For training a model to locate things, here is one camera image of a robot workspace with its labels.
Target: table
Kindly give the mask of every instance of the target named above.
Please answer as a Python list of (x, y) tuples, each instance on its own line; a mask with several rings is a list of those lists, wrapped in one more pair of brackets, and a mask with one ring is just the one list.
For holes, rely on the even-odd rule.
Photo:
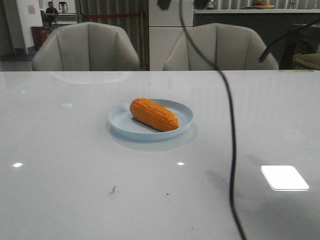
[(77, 17), (75, 12), (60, 12), (55, 18), (55, 27), (61, 27), (64, 25), (71, 25), (77, 23)]
[[(225, 73), (248, 239), (317, 240), (319, 72)], [(167, 140), (121, 136), (108, 114), (138, 97), (182, 103), (194, 120)], [(1, 72), (0, 102), (1, 240), (240, 239), (228, 202), (228, 101), (215, 71)], [(272, 190), (262, 165), (294, 166), (309, 190)]]

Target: red trash bin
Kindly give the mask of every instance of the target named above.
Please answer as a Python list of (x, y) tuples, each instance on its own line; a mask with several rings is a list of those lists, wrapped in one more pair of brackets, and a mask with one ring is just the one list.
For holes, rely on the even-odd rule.
[(39, 50), (42, 44), (47, 39), (47, 32), (45, 26), (32, 26), (31, 27), (33, 42), (34, 42), (34, 48), (35, 50)]

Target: floor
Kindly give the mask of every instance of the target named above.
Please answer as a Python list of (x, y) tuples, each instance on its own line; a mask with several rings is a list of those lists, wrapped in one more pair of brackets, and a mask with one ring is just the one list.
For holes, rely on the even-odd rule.
[(0, 56), (0, 72), (32, 71), (31, 63), (35, 54), (8, 54)]

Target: red rope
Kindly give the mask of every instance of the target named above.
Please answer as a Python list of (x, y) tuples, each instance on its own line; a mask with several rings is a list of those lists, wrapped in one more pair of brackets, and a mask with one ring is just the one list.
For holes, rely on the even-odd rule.
[(127, 14), (84, 15), (84, 18), (85, 19), (114, 19), (114, 18), (129, 18), (129, 17), (138, 17), (138, 16), (140, 16), (139, 12), (127, 13)]

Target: black cable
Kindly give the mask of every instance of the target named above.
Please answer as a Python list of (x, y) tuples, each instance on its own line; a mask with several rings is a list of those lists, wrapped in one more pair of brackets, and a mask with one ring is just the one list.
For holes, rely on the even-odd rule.
[(292, 31), (288, 31), (286, 34), (276, 38), (275, 40), (273, 40), (267, 47), (266, 49), (263, 51), (263, 53), (261, 54), (261, 56), (259, 57), (259, 60), (258, 60), (258, 63), (261, 64), (263, 61), (266, 60), (268, 54), (270, 53), (270, 48), (277, 42), (279, 42), (281, 39), (285, 38), (286, 36), (290, 35), (290, 34), (295, 34), (297, 32), (299, 32), (300, 30), (302, 29), (306, 29), (306, 28), (309, 28), (310, 26), (316, 24), (320, 22), (320, 18), (318, 18), (317, 20), (314, 20), (306, 25), (303, 25), (295, 30), (292, 30)]
[(240, 220), (238, 218), (238, 214), (236, 211), (235, 206), (235, 198), (234, 198), (234, 192), (235, 192), (235, 175), (236, 175), (236, 163), (237, 163), (237, 141), (236, 141), (236, 124), (235, 124), (235, 114), (234, 114), (234, 105), (232, 100), (232, 93), (231, 89), (228, 83), (228, 80), (225, 76), (225, 74), (218, 68), (216, 64), (211, 62), (209, 59), (206, 58), (206, 56), (200, 51), (200, 49), (196, 46), (192, 38), (190, 37), (186, 25), (183, 19), (183, 13), (182, 13), (182, 0), (179, 0), (179, 18), (180, 23), (182, 25), (184, 34), (189, 41), (189, 43), (192, 45), (194, 50), (197, 52), (197, 54), (207, 63), (209, 64), (215, 71), (217, 71), (220, 76), (223, 79), (224, 86), (226, 88), (228, 101), (229, 101), (229, 111), (230, 111), (230, 120), (231, 120), (231, 137), (232, 137), (232, 162), (231, 162), (231, 171), (230, 171), (230, 183), (229, 183), (229, 204), (232, 212), (232, 216), (234, 218), (236, 227), (239, 231), (239, 234), (242, 238), (242, 240), (247, 240), (247, 237), (245, 235), (245, 232), (241, 226)]

